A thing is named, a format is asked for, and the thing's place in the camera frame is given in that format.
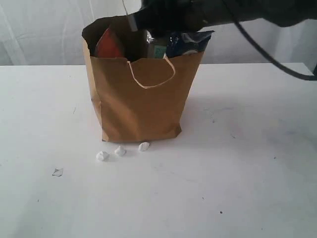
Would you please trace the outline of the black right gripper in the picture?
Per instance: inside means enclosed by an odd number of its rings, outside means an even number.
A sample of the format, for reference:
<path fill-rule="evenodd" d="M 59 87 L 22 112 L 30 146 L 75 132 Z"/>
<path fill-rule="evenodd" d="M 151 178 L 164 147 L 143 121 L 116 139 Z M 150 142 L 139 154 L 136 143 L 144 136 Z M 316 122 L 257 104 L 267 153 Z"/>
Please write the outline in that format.
<path fill-rule="evenodd" d="M 138 12 L 127 15 L 132 32 L 148 30 L 155 36 L 167 32 L 196 32 L 205 28 L 212 0 L 143 0 Z"/>

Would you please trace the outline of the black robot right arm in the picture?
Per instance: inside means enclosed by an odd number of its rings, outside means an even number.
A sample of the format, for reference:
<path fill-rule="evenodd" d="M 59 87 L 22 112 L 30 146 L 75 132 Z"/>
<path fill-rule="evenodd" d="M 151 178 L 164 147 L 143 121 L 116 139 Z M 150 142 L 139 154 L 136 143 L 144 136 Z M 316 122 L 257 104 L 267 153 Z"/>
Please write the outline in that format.
<path fill-rule="evenodd" d="M 279 27 L 316 19 L 315 0 L 144 0 L 127 16 L 133 32 L 195 32 L 205 27 L 265 19 Z"/>

